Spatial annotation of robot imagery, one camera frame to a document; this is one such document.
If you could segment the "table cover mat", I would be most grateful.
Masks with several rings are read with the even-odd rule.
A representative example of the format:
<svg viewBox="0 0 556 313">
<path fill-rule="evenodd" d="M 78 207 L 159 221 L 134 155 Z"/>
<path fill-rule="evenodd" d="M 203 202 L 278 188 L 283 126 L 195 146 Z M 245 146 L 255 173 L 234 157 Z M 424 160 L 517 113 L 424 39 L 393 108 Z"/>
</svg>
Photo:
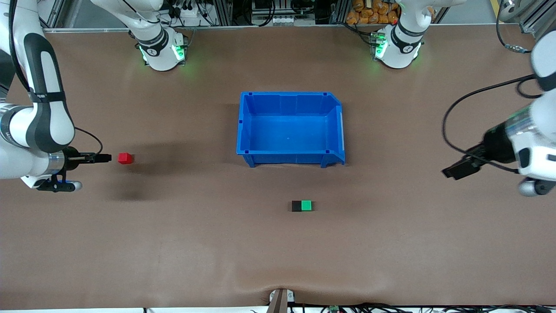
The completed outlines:
<svg viewBox="0 0 556 313">
<path fill-rule="evenodd" d="M 280 287 L 323 305 L 556 304 L 556 190 L 441 173 L 460 158 L 446 109 L 532 71 L 493 29 L 428 30 L 402 70 L 343 27 L 198 30 L 166 73 L 125 32 L 47 37 L 77 126 L 137 163 L 80 166 L 74 193 L 0 181 L 0 309 L 258 306 Z M 250 168 L 244 91 L 332 92 L 345 166 Z"/>
</svg>

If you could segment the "white power strip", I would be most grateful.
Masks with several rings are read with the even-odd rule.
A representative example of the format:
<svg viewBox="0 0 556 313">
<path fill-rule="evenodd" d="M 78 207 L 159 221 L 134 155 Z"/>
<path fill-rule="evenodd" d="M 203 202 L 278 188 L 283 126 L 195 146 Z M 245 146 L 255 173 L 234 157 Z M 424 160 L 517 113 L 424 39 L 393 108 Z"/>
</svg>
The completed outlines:
<svg viewBox="0 0 556 313">
<path fill-rule="evenodd" d="M 184 0 L 174 3 L 167 10 L 168 18 L 165 20 L 172 27 L 198 27 L 205 20 L 197 3 L 193 0 Z"/>
</svg>

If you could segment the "blue plastic storage bin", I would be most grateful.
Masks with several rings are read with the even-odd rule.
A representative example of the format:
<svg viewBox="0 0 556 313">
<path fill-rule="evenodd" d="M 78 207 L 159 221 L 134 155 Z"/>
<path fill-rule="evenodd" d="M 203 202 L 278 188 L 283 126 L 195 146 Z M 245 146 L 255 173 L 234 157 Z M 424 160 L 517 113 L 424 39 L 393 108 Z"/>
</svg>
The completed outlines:
<svg viewBox="0 0 556 313">
<path fill-rule="evenodd" d="M 346 162 L 342 103 L 330 92 L 242 92 L 236 139 L 251 168 Z"/>
</svg>

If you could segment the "bag of orange snacks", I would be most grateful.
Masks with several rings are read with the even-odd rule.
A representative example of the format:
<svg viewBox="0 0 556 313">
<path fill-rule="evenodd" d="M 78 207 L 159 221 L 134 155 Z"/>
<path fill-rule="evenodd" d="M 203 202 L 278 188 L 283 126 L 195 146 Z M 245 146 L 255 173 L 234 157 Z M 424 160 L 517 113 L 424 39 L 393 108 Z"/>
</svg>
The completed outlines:
<svg viewBox="0 0 556 313">
<path fill-rule="evenodd" d="M 345 23 L 396 24 L 401 6 L 395 0 L 352 0 Z"/>
</svg>

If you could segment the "aluminium frame structure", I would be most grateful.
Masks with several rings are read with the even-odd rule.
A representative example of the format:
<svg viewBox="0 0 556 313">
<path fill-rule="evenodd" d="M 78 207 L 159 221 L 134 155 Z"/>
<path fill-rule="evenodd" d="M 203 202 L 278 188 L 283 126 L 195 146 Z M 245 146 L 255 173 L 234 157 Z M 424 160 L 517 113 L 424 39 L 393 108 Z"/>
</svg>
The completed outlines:
<svg viewBox="0 0 556 313">
<path fill-rule="evenodd" d="M 516 7 L 524 33 L 545 32 L 556 22 L 556 0 L 520 0 Z"/>
<path fill-rule="evenodd" d="M 40 25 L 43 28 L 56 28 L 67 0 L 36 0 Z"/>
</svg>

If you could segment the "aluminium frame post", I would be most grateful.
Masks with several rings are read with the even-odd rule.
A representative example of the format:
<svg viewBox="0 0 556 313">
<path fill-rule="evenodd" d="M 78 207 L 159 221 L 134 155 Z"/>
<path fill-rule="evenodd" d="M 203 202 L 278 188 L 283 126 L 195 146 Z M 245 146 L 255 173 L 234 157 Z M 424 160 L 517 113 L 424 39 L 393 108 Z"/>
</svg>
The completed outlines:
<svg viewBox="0 0 556 313">
<path fill-rule="evenodd" d="M 330 0 L 331 12 L 328 19 L 329 24 L 336 22 L 346 23 L 348 13 L 353 8 L 352 0 Z"/>
<path fill-rule="evenodd" d="M 234 0 L 212 0 L 217 17 L 217 24 L 221 27 L 231 26 Z"/>
</svg>

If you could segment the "metal table edge rail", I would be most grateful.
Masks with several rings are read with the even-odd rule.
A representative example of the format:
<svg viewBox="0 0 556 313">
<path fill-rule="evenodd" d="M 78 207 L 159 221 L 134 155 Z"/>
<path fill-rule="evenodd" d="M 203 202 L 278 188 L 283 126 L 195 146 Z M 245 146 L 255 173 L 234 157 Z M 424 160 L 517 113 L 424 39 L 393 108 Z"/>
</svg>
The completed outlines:
<svg viewBox="0 0 556 313">
<path fill-rule="evenodd" d="M 263 29 L 263 30 L 273 30 L 273 29 L 294 29 L 294 28 L 317 28 L 317 29 L 326 29 L 326 28 L 342 28 L 340 24 L 299 24 L 299 25 L 290 25 L 290 26 L 224 26 L 224 27 L 209 27 L 209 26 L 175 26 L 176 30 L 243 30 L 243 29 Z M 486 27 L 487 30 L 495 28 L 494 23 L 481 23 L 481 24 L 432 24 L 429 26 L 428 30 L 432 30 L 435 27 Z M 521 28 L 519 24 L 510 23 L 499 24 L 500 31 L 516 31 L 519 34 L 530 34 L 526 33 L 525 30 Z M 117 32 L 128 32 L 128 28 L 44 28 L 44 33 L 117 33 Z"/>
</svg>

